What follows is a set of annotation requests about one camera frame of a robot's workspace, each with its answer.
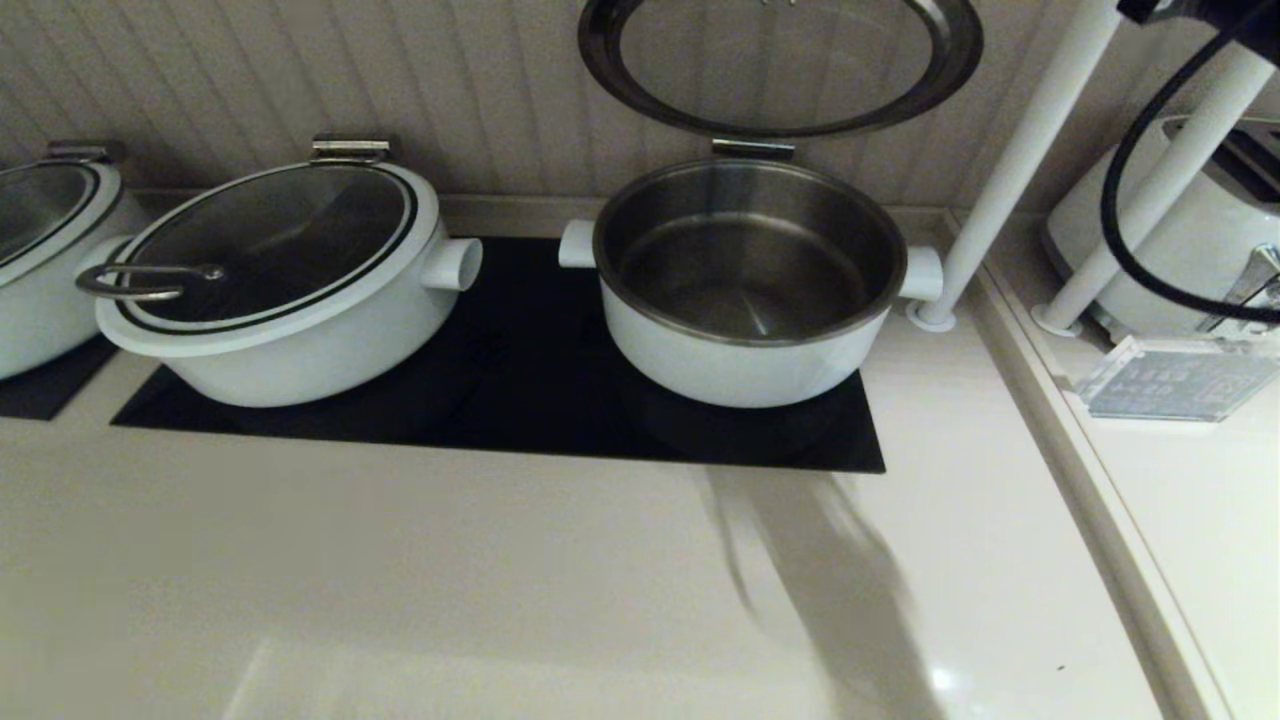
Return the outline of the clear acrylic sign holder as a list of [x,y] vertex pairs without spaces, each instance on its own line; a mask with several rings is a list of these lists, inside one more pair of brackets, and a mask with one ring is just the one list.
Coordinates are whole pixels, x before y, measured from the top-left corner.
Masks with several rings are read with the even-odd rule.
[[1280,378],[1280,341],[1129,336],[1074,386],[1094,418],[1219,423]]

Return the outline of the white pot with steel insert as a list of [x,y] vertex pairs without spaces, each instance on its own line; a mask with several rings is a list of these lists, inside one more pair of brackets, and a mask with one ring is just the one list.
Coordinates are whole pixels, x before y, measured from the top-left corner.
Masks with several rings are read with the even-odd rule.
[[[312,138],[311,154],[302,163],[397,164],[397,152],[393,135],[321,133]],[[416,270],[403,272],[389,288],[330,320],[241,351],[155,359],[202,396],[242,407],[305,404],[361,386],[426,345],[477,279],[483,265],[480,240],[452,238],[444,219],[443,228],[444,237],[422,256]],[[92,259],[131,237],[109,241]]]
[[685,398],[800,404],[855,374],[900,300],[945,290],[852,186],[791,161],[712,158],[645,174],[562,229],[558,263],[596,273],[623,359]]
[[[119,141],[79,138],[52,141],[31,164],[100,161],[119,170],[125,158],[125,146]],[[148,214],[125,187],[116,210],[86,240],[0,288],[0,380],[41,366],[97,333],[93,300],[77,290],[76,277],[93,264],[93,254],[109,241],[137,234],[148,223]]]

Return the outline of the white toaster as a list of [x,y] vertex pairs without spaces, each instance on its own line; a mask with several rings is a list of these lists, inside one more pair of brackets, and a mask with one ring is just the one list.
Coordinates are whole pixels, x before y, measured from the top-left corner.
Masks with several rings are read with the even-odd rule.
[[[1120,183],[1121,208],[1146,179],[1187,122],[1185,115],[1156,120],[1135,146]],[[1102,242],[1100,196],[1112,159],[1108,150],[1050,213],[1041,241],[1059,275],[1066,281]],[[1280,118],[1245,117],[1235,123],[1178,201],[1148,233],[1135,255],[1161,279],[1219,301],[1280,307],[1280,290],[1256,297],[1236,286],[1274,249],[1266,283],[1280,284]],[[1124,272],[1088,307],[1111,342],[1130,334],[1185,337],[1211,328],[1239,334],[1267,333],[1272,327],[1221,322],[1180,307],[1143,290]]]

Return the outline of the glass lid with white rim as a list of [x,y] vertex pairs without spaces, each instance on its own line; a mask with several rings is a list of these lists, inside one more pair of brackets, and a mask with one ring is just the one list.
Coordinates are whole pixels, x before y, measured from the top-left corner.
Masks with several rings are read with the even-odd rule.
[[0,288],[86,240],[124,197],[100,161],[37,161],[0,170]]
[[330,320],[416,270],[443,237],[435,190],[388,161],[311,161],[182,204],[100,259],[76,288],[133,354],[202,357]]
[[974,74],[973,0],[586,0],[576,40],[608,95],[709,138],[792,143],[900,126]]

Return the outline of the small black induction cooktop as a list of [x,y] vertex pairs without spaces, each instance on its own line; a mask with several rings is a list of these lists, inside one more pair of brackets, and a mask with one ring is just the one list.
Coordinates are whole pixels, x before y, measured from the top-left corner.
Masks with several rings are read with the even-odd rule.
[[97,336],[41,366],[0,380],[0,419],[51,421],[118,347]]

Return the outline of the large black induction cooktop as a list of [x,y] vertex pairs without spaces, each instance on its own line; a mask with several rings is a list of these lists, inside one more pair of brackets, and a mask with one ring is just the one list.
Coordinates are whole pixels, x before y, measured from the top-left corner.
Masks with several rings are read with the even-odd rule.
[[733,409],[648,379],[614,346],[593,273],[553,240],[488,238],[436,334],[343,393],[285,407],[210,400],[157,369],[116,427],[228,436],[882,474],[861,378],[808,401]]

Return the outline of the white slanted pole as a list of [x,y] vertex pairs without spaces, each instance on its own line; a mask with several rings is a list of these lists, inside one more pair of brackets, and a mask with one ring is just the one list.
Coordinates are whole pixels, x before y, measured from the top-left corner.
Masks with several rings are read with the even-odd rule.
[[1252,307],[1244,300],[1228,301],[1184,290],[1143,266],[1137,254],[1276,70],[1243,47],[1225,49],[1229,63],[1221,79],[1204,95],[1169,149],[1139,178],[1135,192],[1126,204],[1120,202],[1120,188],[1143,136],[1158,119],[1165,105],[1217,53],[1211,53],[1208,45],[1203,46],[1157,91],[1120,138],[1100,190],[1101,243],[1051,302],[1033,307],[1032,316],[1043,331],[1071,337],[1076,319],[1119,274],[1128,275],[1146,292],[1166,302],[1203,315],[1249,323],[1280,323],[1280,309]]
[[1012,215],[1110,45],[1121,20],[1117,1],[1078,0],[1021,119],[942,261],[941,296],[929,302],[914,300],[906,307],[906,316],[916,328],[946,333],[955,327],[954,309]]

